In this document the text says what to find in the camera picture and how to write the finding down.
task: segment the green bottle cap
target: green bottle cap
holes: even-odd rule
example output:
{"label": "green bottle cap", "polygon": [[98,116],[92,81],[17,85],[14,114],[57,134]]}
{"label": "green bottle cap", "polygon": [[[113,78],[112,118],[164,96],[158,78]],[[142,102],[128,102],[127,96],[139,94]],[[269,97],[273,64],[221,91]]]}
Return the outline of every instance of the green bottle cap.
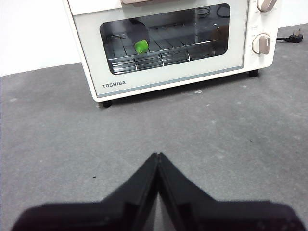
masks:
{"label": "green bottle cap", "polygon": [[139,42],[136,42],[134,47],[138,54],[142,54],[149,49],[149,44],[146,40],[141,40]]}

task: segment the gray carpet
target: gray carpet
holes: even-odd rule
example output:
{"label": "gray carpet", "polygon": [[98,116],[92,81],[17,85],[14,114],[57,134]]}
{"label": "gray carpet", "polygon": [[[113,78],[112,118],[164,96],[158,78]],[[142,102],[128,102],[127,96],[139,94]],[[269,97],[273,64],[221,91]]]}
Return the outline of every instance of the gray carpet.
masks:
{"label": "gray carpet", "polygon": [[273,65],[258,78],[151,92],[109,109],[92,100],[81,64],[2,77],[1,230],[30,206],[103,199],[155,151],[218,200],[287,203],[307,225],[308,25],[302,28],[306,40],[277,42]]}

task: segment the toaster oven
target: toaster oven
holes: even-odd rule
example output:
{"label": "toaster oven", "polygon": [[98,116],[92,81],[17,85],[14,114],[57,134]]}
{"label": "toaster oven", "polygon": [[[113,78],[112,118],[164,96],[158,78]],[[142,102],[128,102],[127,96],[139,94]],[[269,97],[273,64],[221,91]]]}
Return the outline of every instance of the toaster oven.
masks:
{"label": "toaster oven", "polygon": [[281,0],[63,0],[93,99],[272,64]]}

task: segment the oven glass window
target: oven glass window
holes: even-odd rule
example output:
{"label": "oven glass window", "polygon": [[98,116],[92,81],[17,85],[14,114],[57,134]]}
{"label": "oven glass window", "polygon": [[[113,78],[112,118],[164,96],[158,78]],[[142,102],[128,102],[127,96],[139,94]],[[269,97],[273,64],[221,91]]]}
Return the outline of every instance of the oven glass window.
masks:
{"label": "oven glass window", "polygon": [[227,4],[103,23],[100,33],[112,74],[193,62],[228,49]]}

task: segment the oven foot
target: oven foot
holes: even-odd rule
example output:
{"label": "oven foot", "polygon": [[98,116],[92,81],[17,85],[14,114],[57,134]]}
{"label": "oven foot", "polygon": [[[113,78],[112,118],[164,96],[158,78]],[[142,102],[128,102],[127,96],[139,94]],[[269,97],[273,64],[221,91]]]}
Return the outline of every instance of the oven foot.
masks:
{"label": "oven foot", "polygon": [[108,108],[112,105],[112,101],[111,100],[107,100],[107,101],[104,101],[104,102],[100,102],[104,108]]}
{"label": "oven foot", "polygon": [[249,72],[249,77],[254,78],[254,77],[257,77],[258,75],[259,75],[259,69]]}

